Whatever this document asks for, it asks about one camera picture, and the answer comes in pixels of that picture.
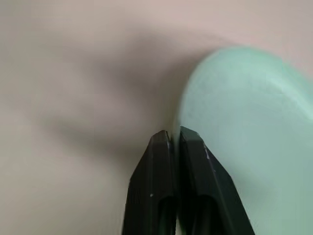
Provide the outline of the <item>green plate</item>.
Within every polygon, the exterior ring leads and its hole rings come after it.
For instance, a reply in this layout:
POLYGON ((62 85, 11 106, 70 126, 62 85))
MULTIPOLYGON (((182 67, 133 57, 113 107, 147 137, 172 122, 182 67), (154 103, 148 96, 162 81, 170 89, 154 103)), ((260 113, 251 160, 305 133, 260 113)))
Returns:
POLYGON ((256 235, 313 235, 313 82, 264 51, 225 48, 192 72, 178 120, 227 170, 256 235))

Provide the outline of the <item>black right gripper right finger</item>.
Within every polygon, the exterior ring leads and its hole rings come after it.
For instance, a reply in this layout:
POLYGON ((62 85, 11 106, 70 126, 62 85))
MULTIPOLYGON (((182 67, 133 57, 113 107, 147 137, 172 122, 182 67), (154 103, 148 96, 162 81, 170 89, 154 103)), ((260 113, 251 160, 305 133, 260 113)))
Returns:
POLYGON ((179 173, 184 235, 255 235, 232 178, 186 127, 180 128, 179 173))

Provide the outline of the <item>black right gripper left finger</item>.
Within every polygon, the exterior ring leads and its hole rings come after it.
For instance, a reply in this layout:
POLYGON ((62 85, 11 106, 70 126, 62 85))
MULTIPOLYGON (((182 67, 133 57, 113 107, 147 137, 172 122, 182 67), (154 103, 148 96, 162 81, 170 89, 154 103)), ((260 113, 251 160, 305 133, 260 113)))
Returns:
POLYGON ((154 134, 129 181, 122 235, 175 235, 177 181, 167 131, 154 134))

